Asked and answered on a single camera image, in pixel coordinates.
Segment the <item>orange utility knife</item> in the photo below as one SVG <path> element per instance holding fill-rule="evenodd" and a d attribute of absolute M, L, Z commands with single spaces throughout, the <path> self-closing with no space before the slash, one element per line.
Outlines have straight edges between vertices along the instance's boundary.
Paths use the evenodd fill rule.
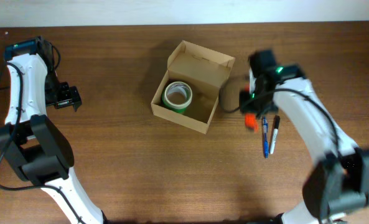
<path fill-rule="evenodd" d="M 253 91 L 251 90 L 250 84 L 247 85 L 245 90 L 253 97 Z M 254 131 L 255 133 L 258 131 L 258 122 L 256 120 L 256 115 L 253 113 L 245 113 L 245 126 L 249 129 Z"/>

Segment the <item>brown cardboard box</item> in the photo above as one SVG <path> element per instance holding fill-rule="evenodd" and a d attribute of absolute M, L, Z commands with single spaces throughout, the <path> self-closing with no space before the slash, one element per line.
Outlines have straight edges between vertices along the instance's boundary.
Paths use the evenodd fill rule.
<path fill-rule="evenodd" d="M 153 115 L 205 134 L 235 57 L 182 41 L 151 101 Z"/>

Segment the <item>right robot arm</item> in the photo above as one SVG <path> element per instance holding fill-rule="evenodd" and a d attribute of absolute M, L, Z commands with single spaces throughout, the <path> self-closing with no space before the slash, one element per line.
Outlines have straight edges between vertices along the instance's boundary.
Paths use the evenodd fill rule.
<path fill-rule="evenodd" d="M 313 170 L 302 202 L 270 223 L 342 223 L 369 207 L 369 148 L 362 149 L 339 127 L 318 99 L 299 65 L 280 65 L 271 50 L 249 56 L 250 92 L 239 110 L 257 118 L 282 111 L 303 139 Z"/>

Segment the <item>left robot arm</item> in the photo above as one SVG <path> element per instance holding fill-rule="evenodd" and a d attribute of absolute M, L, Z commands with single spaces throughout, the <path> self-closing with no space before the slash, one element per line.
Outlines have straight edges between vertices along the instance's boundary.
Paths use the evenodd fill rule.
<path fill-rule="evenodd" d="M 77 110 L 82 104 L 77 88 L 58 80 L 60 61 L 58 49 L 41 36 L 4 50 L 11 84 L 0 128 L 0 189 L 41 189 L 70 223 L 107 223 L 77 178 L 69 141 L 47 116 L 48 106 Z"/>

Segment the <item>blue ballpoint pen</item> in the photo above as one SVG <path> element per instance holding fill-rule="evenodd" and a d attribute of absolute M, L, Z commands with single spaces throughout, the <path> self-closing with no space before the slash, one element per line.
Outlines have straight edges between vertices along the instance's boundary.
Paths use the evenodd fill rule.
<path fill-rule="evenodd" d="M 262 122 L 263 122 L 263 154 L 264 158 L 267 159 L 269 155 L 268 122 L 265 116 L 263 116 Z"/>

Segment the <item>black and white marker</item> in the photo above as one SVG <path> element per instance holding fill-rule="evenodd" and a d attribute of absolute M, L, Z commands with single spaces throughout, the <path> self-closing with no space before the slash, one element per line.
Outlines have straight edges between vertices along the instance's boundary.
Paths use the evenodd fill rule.
<path fill-rule="evenodd" d="M 269 153 L 270 154 L 274 153 L 274 149 L 275 149 L 275 145 L 276 145 L 276 138 L 278 136 L 279 123 L 280 123 L 280 116 L 276 115 L 274 117 L 273 132 L 272 132 L 272 135 L 271 135 L 271 142 L 270 142 L 270 147 L 269 147 Z"/>

